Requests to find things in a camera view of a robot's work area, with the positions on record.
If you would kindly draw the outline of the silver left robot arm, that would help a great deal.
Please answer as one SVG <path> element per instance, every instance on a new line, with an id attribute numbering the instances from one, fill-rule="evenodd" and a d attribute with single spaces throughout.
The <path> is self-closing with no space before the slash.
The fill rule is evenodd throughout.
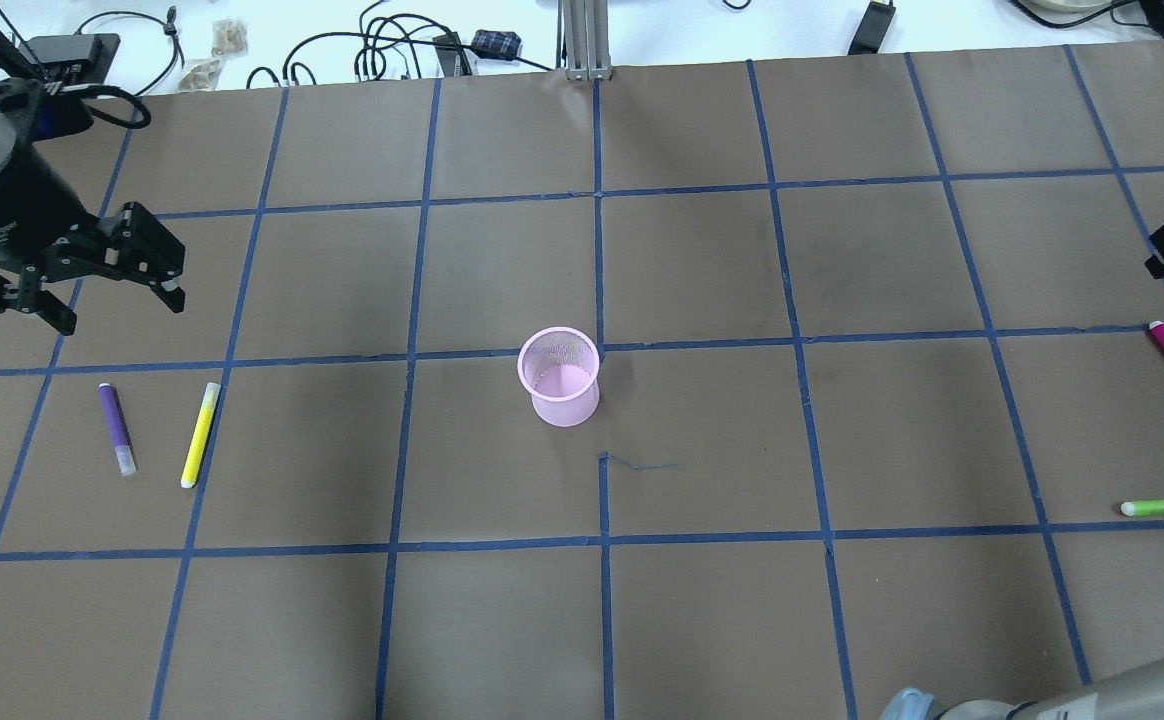
<path id="1" fill-rule="evenodd" d="M 38 316 L 62 336 L 76 314 L 48 284 L 98 275 L 151 290 L 173 313 L 186 305 L 185 245 L 139 202 L 112 218 L 88 213 L 70 184 L 35 149 L 42 140 L 84 131 L 94 120 L 142 129 L 152 115 L 111 85 L 0 81 L 0 314 Z"/>

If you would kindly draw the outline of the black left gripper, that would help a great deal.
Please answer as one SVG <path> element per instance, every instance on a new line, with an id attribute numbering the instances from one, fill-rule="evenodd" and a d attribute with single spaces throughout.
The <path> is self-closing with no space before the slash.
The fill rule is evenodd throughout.
<path id="1" fill-rule="evenodd" d="M 7 161 L 0 167 L 0 314 L 35 315 L 71 336 L 76 314 L 43 288 L 44 281 L 98 275 L 151 290 L 172 313 L 183 313 L 180 288 L 186 247 L 140 202 L 112 218 L 94 218 L 47 161 Z"/>

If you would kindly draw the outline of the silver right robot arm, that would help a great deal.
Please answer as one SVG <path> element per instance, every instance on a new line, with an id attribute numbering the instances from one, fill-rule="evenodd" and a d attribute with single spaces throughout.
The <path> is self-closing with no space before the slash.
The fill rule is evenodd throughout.
<path id="1" fill-rule="evenodd" d="M 1164 288 L 1109 177 L 852 188 L 807 348 L 858 711 L 1043 701 L 1164 657 Z"/>

